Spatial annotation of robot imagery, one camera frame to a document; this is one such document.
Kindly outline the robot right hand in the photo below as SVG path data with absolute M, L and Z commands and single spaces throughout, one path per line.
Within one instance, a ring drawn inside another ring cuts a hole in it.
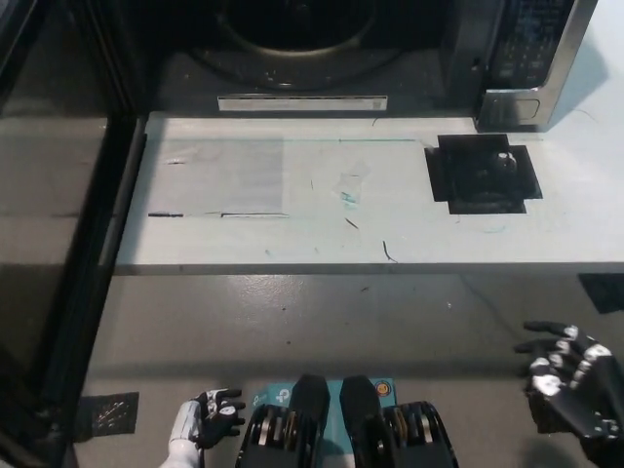
M 622 437 L 623 371 L 613 353 L 575 325 L 526 321 L 543 336 L 515 346 L 528 354 L 525 394 L 537 430 L 581 440 Z

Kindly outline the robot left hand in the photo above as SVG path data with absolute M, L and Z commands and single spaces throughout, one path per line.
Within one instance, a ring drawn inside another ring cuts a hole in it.
M 241 389 L 216 389 L 198 395 L 200 429 L 195 443 L 199 449 L 211 449 L 226 437 L 237 437 L 246 419 L 240 412 L 246 404 L 240 400 Z

